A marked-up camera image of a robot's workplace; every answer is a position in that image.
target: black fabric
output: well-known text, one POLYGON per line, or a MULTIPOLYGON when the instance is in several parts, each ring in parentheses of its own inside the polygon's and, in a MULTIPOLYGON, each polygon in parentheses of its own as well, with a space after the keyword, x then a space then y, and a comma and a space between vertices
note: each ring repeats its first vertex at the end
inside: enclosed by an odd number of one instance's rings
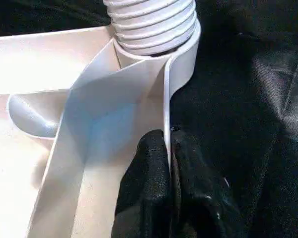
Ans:
MULTIPOLYGON (((205 27, 228 20, 238 32, 262 40, 298 44, 298 0, 196 0, 196 3, 205 27)), ((218 37, 225 37, 231 30, 218 32, 218 37)))
POLYGON ((109 24, 101 0, 0 0, 0 36, 109 24))
POLYGON ((298 46, 240 34, 231 17, 213 23, 171 124, 227 178, 249 237, 298 237, 298 46))

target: white plastic panel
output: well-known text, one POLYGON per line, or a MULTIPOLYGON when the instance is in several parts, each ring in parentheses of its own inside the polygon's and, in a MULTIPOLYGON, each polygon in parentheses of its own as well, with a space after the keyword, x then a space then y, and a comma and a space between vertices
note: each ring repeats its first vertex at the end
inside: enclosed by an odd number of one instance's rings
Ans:
POLYGON ((68 90, 43 91, 10 95, 7 103, 9 117, 29 136, 54 138, 68 90))
POLYGON ((0 37, 0 94, 69 89, 111 27, 0 37))
POLYGON ((88 83, 79 78, 66 103, 28 238, 110 237, 121 177, 146 132, 164 129, 168 138, 163 89, 169 93, 189 80, 200 32, 198 24, 194 37, 171 59, 179 58, 178 70, 190 70, 179 74, 182 80, 171 89, 164 76, 173 54, 127 59, 132 55, 116 49, 126 67, 103 77, 94 68, 88 83))
POLYGON ((0 95, 0 238, 24 238, 52 146, 13 126, 0 95))

